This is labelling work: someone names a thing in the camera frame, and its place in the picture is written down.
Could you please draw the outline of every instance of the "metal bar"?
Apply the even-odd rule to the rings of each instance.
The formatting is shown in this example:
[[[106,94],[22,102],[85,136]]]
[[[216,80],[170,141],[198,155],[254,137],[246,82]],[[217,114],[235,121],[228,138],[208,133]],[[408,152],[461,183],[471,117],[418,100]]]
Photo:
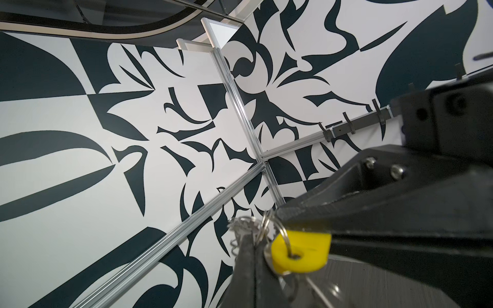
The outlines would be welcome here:
[[[367,114],[364,114],[362,116],[359,116],[355,119],[351,120],[351,123],[353,125],[353,128],[355,130],[360,130],[362,128],[368,127],[373,124],[380,123],[380,119],[386,121],[394,116],[397,116],[396,110],[393,111],[394,114],[392,114],[392,110],[390,109],[390,106],[385,106],[383,108],[380,108],[380,118],[378,117],[378,114],[376,111],[369,112]],[[334,138],[337,138],[339,136],[348,134],[352,131],[351,126],[349,125],[348,122],[344,122],[338,125],[335,125],[330,128],[332,136]],[[286,143],[284,145],[278,146],[276,148],[270,149],[268,151],[265,151],[262,153],[262,159],[264,161],[267,161],[271,158],[280,156],[285,153],[289,153],[301,148],[304,148],[306,146],[322,142],[324,141],[324,134],[323,131],[316,132],[314,134],[308,135],[303,138],[299,138],[298,140]]]
[[[232,21],[236,21],[237,23],[240,23],[240,24],[243,24],[244,21],[241,20],[241,19],[238,19],[236,17],[231,17],[229,15],[226,15],[226,14],[221,14],[221,13],[218,13],[218,12],[215,12],[205,6],[201,6],[201,5],[198,5],[198,4],[195,4],[193,2],[187,2],[185,0],[164,0],[164,1],[167,1],[167,2],[171,2],[171,3],[179,3],[183,6],[187,6],[187,7],[192,7],[194,9],[197,9],[197,10],[201,10],[201,11],[204,11],[204,12],[207,12],[207,13],[210,13],[212,15],[216,15],[216,16],[219,16],[219,17],[222,17],[222,18],[226,18],[226,19],[229,19],[229,20],[232,20]]]
[[[264,163],[259,163],[248,170],[239,179],[225,188],[206,205],[198,209],[193,215],[185,219],[171,232],[157,241],[153,246],[129,263],[115,276],[100,286],[96,291],[80,301],[73,308],[103,308],[125,292],[137,279],[146,274],[159,259],[166,255],[176,245],[180,244],[193,230],[203,223],[209,216],[217,212],[232,197],[237,195],[243,187],[265,169]]]
[[[264,160],[262,159],[262,145],[260,144],[260,141],[255,134],[255,129],[253,128],[253,125],[247,116],[240,91],[238,90],[236,82],[233,79],[231,72],[229,71],[226,60],[221,54],[221,50],[219,48],[214,48],[211,51],[211,57],[214,61],[214,64],[216,65],[219,76],[221,76],[221,80],[224,84],[224,87],[226,88],[226,92],[229,95],[231,103],[233,104],[240,124],[247,137],[248,143],[250,144],[250,147],[255,155],[255,159],[259,163],[263,163]],[[286,201],[282,196],[279,185],[277,184],[276,178],[274,177],[274,173],[272,172],[272,169],[268,164],[266,164],[265,172],[263,173],[263,175],[267,183],[267,187],[269,187],[269,190],[271,191],[271,195],[274,199],[274,202],[276,203],[276,206],[280,207],[285,204]]]

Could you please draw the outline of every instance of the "screw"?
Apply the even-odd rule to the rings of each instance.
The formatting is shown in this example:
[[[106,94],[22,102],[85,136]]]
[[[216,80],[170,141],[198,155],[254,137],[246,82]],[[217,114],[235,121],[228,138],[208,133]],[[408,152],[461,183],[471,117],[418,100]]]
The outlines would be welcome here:
[[[363,162],[368,169],[373,169],[375,167],[376,161],[377,160],[375,159],[375,157],[367,157]]]
[[[401,180],[405,171],[406,169],[401,165],[392,165],[392,167],[390,167],[390,176],[392,176],[394,180]]]

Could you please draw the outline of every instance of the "black and white wall panel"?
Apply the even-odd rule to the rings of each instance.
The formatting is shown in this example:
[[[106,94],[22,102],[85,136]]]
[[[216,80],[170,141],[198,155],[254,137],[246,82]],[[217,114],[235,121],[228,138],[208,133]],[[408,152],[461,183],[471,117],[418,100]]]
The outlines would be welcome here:
[[[491,0],[264,0],[222,48],[264,151],[394,97],[493,65]],[[270,159],[284,196],[330,176],[360,149],[400,144],[391,119]]]
[[[255,164],[207,53],[0,33],[0,54],[0,307],[74,306]],[[167,257],[188,272],[146,279],[209,305],[225,215],[272,206],[254,186]]]

